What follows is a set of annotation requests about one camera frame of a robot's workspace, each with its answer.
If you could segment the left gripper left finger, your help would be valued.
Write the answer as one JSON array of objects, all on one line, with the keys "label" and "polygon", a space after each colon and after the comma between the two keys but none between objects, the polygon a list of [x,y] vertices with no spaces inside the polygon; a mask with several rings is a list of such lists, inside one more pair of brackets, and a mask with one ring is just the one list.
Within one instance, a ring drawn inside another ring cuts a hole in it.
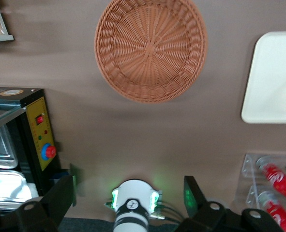
[{"label": "left gripper left finger", "polygon": [[0,214],[0,232],[57,232],[74,198],[73,176],[63,176],[42,199],[31,199],[13,212]]}]

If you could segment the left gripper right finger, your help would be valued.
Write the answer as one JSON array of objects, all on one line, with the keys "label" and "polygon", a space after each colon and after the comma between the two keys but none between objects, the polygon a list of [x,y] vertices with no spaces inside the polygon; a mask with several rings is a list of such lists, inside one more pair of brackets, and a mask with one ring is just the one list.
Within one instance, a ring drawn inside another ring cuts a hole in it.
[{"label": "left gripper right finger", "polygon": [[184,205],[188,218],[180,232],[281,232],[283,229],[266,212],[246,208],[236,214],[215,201],[208,201],[193,176],[184,177]]}]

